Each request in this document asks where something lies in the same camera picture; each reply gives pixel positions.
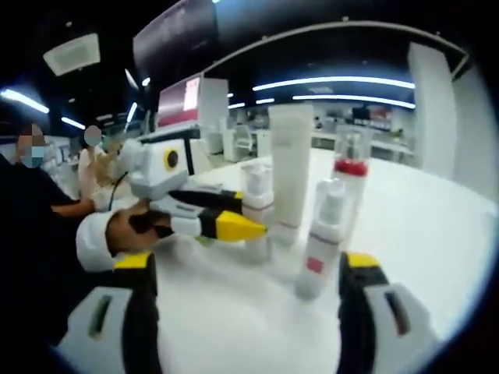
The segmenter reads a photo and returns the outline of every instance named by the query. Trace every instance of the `white bottle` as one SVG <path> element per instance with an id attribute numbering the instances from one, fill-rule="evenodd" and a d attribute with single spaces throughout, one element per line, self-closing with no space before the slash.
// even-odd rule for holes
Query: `white bottle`
<path id="1" fill-rule="evenodd" d="M 275 215 L 274 237 L 292 245 L 299 233 L 309 176 L 313 107 L 269 107 Z"/>
<path id="2" fill-rule="evenodd" d="M 335 145 L 335 162 L 332 178 L 345 183 L 345 245 L 349 247 L 357 216 L 362 203 L 369 171 L 371 131 L 358 126 L 338 127 L 338 141 Z"/>
<path id="3" fill-rule="evenodd" d="M 300 298 L 317 298 L 334 274 L 342 250 L 344 236 L 343 206 L 345 184 L 334 179 L 328 183 L 328 191 L 315 215 L 306 243 L 303 265 L 296 279 L 295 292 Z"/>
<path id="4" fill-rule="evenodd" d="M 246 187 L 242 191 L 242 215 L 268 228 L 272 225 L 274 192 L 271 185 L 271 168 L 252 164 L 242 169 Z M 245 243 L 248 258 L 254 263 L 265 263 L 271 258 L 271 241 L 268 235 Z"/>

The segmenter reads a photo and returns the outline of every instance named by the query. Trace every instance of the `chair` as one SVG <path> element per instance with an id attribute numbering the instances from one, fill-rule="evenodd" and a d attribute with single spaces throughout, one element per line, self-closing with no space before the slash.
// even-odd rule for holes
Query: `chair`
<path id="1" fill-rule="evenodd" d="M 253 151 L 255 142 L 248 125 L 234 126 L 234 147 L 238 150 L 245 150 L 249 154 Z"/>

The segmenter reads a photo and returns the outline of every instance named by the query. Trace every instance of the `white tube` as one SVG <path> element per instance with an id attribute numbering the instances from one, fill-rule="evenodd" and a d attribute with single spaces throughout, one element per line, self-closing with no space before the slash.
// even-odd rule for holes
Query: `white tube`
<path id="1" fill-rule="evenodd" d="M 271 185 L 271 169 L 252 164 L 242 169 L 246 188 L 242 192 L 242 214 L 259 224 L 271 226 L 274 212 L 274 193 Z M 265 263 L 271 257 L 271 241 L 268 235 L 246 241 L 248 258 L 254 263 Z"/>
<path id="2" fill-rule="evenodd" d="M 292 245 L 302 223 L 309 176 L 313 107 L 288 104 L 269 107 L 275 194 L 278 225 L 275 237 Z"/>
<path id="3" fill-rule="evenodd" d="M 334 279 L 331 272 L 342 249 L 345 184 L 339 179 L 327 184 L 327 192 L 310 228 L 303 265 L 296 279 L 295 292 L 304 299 L 317 298 L 327 281 Z"/>

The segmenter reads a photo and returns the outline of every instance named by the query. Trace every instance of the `air vent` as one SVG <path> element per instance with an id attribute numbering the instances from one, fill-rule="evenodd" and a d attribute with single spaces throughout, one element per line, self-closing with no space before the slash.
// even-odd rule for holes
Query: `air vent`
<path id="1" fill-rule="evenodd" d="M 44 60 L 56 76 L 97 64 L 101 61 L 99 38 L 97 34 L 78 37 L 45 53 Z"/>
<path id="2" fill-rule="evenodd" d="M 334 92 L 329 87 L 312 87 L 312 88 L 309 88 L 309 91 L 312 91 L 316 95 L 332 94 Z"/>

